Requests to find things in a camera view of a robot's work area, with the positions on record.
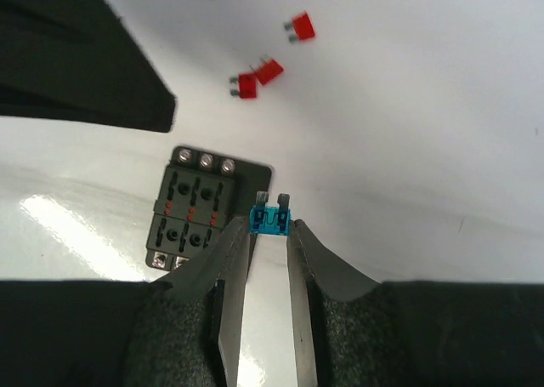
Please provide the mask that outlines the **black fuse box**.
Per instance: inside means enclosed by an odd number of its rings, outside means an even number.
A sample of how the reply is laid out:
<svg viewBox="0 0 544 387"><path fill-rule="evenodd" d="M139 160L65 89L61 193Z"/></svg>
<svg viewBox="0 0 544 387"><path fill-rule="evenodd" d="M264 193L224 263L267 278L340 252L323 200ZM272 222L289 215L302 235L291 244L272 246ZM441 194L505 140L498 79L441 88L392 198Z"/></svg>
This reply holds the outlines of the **black fuse box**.
<svg viewBox="0 0 544 387"><path fill-rule="evenodd" d="M272 167L187 145L173 149L145 244L148 267L172 271L211 247L228 223L247 216Z"/></svg>

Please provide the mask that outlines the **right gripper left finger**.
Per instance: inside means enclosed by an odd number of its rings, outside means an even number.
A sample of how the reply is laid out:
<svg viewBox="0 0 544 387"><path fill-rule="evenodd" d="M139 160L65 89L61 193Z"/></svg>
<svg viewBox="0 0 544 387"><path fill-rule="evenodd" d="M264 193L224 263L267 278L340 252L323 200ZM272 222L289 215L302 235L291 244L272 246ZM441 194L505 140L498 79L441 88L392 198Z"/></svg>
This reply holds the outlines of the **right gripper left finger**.
<svg viewBox="0 0 544 387"><path fill-rule="evenodd" d="M183 386L236 386L252 248L249 218L232 219L218 240L154 281L168 304L167 363Z"/></svg>

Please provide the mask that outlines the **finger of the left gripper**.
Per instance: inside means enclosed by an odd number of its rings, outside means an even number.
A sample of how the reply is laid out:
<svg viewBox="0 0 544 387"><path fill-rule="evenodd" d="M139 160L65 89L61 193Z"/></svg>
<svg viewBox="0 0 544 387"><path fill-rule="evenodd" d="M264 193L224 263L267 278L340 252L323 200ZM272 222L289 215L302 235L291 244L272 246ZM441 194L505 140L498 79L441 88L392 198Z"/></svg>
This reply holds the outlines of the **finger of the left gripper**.
<svg viewBox="0 0 544 387"><path fill-rule="evenodd" d="M105 0L1 0L1 113L167 133L176 99Z"/></svg>

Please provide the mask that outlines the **blue fuse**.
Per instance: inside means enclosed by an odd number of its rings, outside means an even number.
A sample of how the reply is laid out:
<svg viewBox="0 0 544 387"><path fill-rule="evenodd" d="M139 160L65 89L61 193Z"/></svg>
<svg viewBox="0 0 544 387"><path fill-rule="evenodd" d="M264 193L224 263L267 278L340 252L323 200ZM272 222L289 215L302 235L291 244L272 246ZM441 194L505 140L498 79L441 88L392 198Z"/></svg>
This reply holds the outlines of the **blue fuse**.
<svg viewBox="0 0 544 387"><path fill-rule="evenodd" d="M271 236L289 236L291 210L290 195L280 193L277 197L277 207L267 205L269 193L258 191L256 201L249 214L249 226L252 234Z"/></svg>

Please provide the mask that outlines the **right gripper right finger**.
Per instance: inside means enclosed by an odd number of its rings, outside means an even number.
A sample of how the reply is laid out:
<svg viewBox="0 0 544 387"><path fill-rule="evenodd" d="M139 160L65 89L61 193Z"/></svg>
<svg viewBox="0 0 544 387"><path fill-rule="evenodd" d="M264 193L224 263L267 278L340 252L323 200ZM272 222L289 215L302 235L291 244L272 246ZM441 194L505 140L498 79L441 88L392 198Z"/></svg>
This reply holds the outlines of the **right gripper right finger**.
<svg viewBox="0 0 544 387"><path fill-rule="evenodd" d="M307 224L290 222L286 243L299 386L330 386L325 301L351 302L379 285L328 249Z"/></svg>

